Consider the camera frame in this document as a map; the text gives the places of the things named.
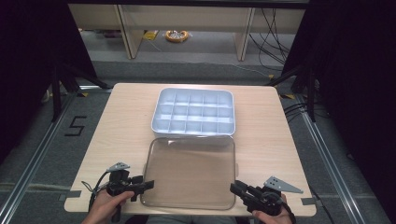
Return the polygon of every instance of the table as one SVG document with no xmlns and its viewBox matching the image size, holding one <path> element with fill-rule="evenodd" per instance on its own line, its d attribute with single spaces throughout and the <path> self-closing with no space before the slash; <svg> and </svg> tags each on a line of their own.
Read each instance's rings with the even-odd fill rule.
<svg viewBox="0 0 396 224">
<path fill-rule="evenodd" d="M 160 91 L 169 87 L 232 92 L 236 179 L 262 187 L 263 182 L 274 175 L 304 191 L 303 194 L 285 193 L 296 216 L 311 217 L 316 213 L 314 205 L 302 204 L 302 198 L 312 196 L 275 88 L 141 83 L 119 83 L 114 87 L 71 188 L 71 191 L 81 190 L 80 197 L 68 198 L 64 204 L 66 211 L 87 212 L 91 193 L 81 181 L 95 185 L 106 168 L 118 161 L 131 165 L 130 176 L 143 174 L 149 145 L 155 139 L 150 129 L 155 105 Z M 239 198 L 234 207 L 226 211 L 146 207 L 138 199 L 125 204 L 122 212 L 250 216 Z"/>
</svg>

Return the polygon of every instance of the transparent lid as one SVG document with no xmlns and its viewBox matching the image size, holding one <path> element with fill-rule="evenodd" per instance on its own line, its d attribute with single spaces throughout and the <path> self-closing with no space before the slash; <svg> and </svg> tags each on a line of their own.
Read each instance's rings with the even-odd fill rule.
<svg viewBox="0 0 396 224">
<path fill-rule="evenodd" d="M 150 146 L 141 195 L 146 206 L 226 210 L 235 196 L 234 143 L 230 136 L 157 138 Z"/>
</svg>

